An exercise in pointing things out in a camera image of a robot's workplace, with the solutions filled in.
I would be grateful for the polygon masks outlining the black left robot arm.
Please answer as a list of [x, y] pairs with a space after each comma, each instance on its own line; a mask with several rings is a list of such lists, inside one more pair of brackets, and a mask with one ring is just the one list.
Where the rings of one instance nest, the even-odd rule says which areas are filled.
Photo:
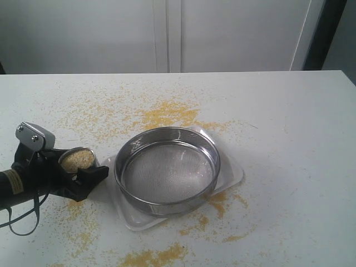
[[1, 172], [1, 209], [31, 200], [47, 193], [77, 202], [88, 195], [106, 177], [109, 167], [94, 166], [66, 172], [59, 163], [68, 150], [50, 149], [34, 152], [19, 144], [11, 168]]

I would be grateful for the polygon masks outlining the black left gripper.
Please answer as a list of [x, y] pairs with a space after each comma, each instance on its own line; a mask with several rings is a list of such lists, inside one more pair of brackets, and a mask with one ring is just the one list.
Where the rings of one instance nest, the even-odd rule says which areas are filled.
[[89, 194], [108, 177], [108, 167], [90, 167], [78, 169], [72, 181], [60, 166], [61, 157], [69, 149], [47, 149], [34, 152], [19, 144], [14, 155], [11, 169], [16, 171], [23, 185], [23, 191], [12, 194], [12, 200], [30, 200], [35, 193], [65, 197], [77, 202], [87, 199]]

